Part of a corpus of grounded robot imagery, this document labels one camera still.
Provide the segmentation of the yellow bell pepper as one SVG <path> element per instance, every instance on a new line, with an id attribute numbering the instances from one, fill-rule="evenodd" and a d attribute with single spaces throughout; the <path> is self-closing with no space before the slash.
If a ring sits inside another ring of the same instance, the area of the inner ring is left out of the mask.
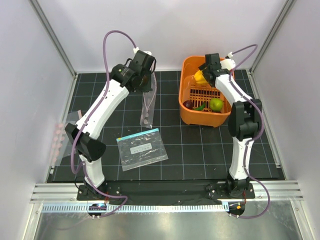
<path id="1" fill-rule="evenodd" d="M 193 77 L 198 85 L 205 85 L 208 83 L 201 70 L 198 70 Z"/>

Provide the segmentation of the orange plastic basket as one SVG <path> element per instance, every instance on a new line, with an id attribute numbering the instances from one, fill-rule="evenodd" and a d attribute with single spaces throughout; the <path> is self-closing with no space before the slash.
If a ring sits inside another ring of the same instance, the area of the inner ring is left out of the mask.
<path id="1" fill-rule="evenodd" d="M 232 106 L 226 97 L 208 83 L 199 84 L 194 75 L 199 66 L 205 63 L 204 56 L 189 56 L 182 64 L 178 102 L 180 117 L 187 125 L 219 127 L 229 117 Z M 220 99 L 223 104 L 220 111 L 212 111 L 211 99 Z"/>

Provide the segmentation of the pink zip top bag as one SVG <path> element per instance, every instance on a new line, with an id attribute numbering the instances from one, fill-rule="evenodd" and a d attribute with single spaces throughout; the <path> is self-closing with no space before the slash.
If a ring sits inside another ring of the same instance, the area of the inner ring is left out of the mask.
<path id="1" fill-rule="evenodd" d="M 151 91 L 143 93 L 142 110 L 140 116 L 140 126 L 151 129 L 153 127 L 155 103 L 157 95 L 157 78 L 155 73 L 150 77 Z"/>

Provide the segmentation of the green apple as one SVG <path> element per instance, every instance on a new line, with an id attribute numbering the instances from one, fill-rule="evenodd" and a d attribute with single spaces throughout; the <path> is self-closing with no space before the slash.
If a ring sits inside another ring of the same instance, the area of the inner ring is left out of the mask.
<path id="1" fill-rule="evenodd" d="M 224 107 L 224 101 L 221 100 L 220 98 L 212 98 L 209 101 L 209 108 L 213 112 L 220 112 L 223 107 Z"/>

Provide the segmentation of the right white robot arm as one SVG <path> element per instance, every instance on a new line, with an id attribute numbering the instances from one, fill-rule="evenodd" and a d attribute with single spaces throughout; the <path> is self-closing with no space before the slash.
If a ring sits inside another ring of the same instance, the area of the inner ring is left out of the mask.
<path id="1" fill-rule="evenodd" d="M 228 131 L 233 140 L 232 162 L 228 170 L 224 192 L 230 198 L 240 197 L 249 189 L 249 162 L 255 138 L 264 130 L 261 117 L 262 103 L 253 99 L 236 83 L 233 73 L 236 63 L 228 55 L 224 60 L 218 53 L 206 54 L 198 80 L 218 89 L 231 105 Z"/>

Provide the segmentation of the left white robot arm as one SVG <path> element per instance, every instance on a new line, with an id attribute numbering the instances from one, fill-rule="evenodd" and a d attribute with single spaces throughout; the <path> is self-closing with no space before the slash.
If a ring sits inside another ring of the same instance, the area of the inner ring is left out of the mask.
<path id="1" fill-rule="evenodd" d="M 94 200 L 101 200 L 106 195 L 106 188 L 102 184 L 105 176 L 102 171 L 102 156 L 106 145 L 99 141 L 99 136 L 106 122 L 118 105 L 131 92 L 149 92 L 152 90 L 152 68 L 156 58 L 149 51 L 134 48 L 133 59 L 128 65 L 117 64 L 107 77 L 97 99 L 89 110 L 75 124 L 68 123 L 65 132 L 72 143 L 72 154 L 78 154 L 81 166 L 85 171 L 85 181 L 91 186 L 88 194 Z"/>

